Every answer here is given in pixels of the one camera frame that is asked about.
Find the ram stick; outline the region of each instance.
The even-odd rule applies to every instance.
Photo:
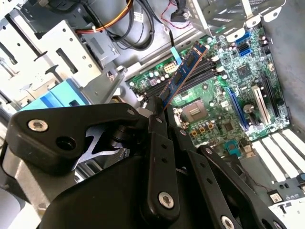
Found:
[[[171,80],[167,83],[159,97],[162,99],[163,107],[166,109],[171,100],[179,92],[186,79],[191,75],[197,64],[206,53],[207,48],[198,41],[191,47],[185,59],[180,64]]]

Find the green circuit board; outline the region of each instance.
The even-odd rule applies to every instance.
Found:
[[[263,27],[255,27],[247,33],[249,34],[247,45],[251,49],[251,53],[245,56],[236,55],[238,51],[234,48],[234,44],[228,43],[225,38],[203,37],[200,42],[208,44],[210,47],[206,57],[218,56],[218,62],[221,62],[224,67],[224,72],[219,75],[215,74],[207,81],[178,94],[172,100],[171,104],[177,116],[177,124],[188,131],[195,146],[208,144],[219,148],[221,151],[224,144],[230,140],[245,145],[290,124],[272,56],[262,49],[262,42],[264,42],[262,37],[265,36],[264,29]],[[187,51],[180,53],[180,56],[183,58]],[[157,80],[160,75],[165,75],[164,66],[172,62],[174,62],[174,58],[162,62],[144,74],[133,77],[127,83],[136,94],[145,95],[149,88],[154,87],[151,80]],[[152,76],[155,71],[159,73],[158,76]],[[262,87],[262,74],[269,81],[278,115],[275,115],[268,95],[264,94],[264,102],[270,114],[271,123],[264,124],[261,122],[259,125],[250,125],[249,128],[244,129],[232,103],[232,98],[230,98],[225,88],[228,87],[234,92],[241,108],[247,104],[253,104],[253,114],[260,120],[260,111],[257,108],[251,87],[253,85]],[[198,107],[202,111],[201,118],[196,118],[192,122],[179,118],[185,112],[185,107],[190,104],[196,104],[196,107],[199,104]]]

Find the metal panel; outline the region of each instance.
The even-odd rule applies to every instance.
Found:
[[[193,26],[211,36],[224,35],[234,42],[261,22],[276,19],[286,0],[187,0]]]

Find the motherboard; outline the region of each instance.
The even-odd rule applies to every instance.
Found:
[[[272,39],[261,24],[233,43],[208,36],[200,43],[207,54],[171,102],[177,124],[195,146],[207,144],[220,154],[242,156],[252,141],[289,126]],[[180,53],[182,59],[187,52]],[[159,96],[177,68],[172,57],[127,84],[146,103]]]

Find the capacitor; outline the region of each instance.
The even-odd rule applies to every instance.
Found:
[[[227,75],[227,74],[224,74],[224,75],[221,76],[221,78],[222,78],[223,80],[227,80],[227,79],[228,79],[228,75]]]
[[[213,41],[213,38],[212,38],[212,37],[208,37],[208,38],[206,39],[206,42],[208,42],[208,43],[212,43],[212,41]]]
[[[212,60],[213,62],[216,62],[216,61],[219,60],[219,56],[218,56],[218,55],[213,56],[213,57],[211,57],[211,60]]]
[[[224,67],[223,66],[219,66],[219,67],[216,68],[216,71],[218,73],[221,73],[222,71],[224,71]]]
[[[261,44],[268,44],[267,40],[261,41]]]
[[[264,40],[266,40],[266,36],[260,35],[260,36],[259,36],[259,39],[264,41]]]

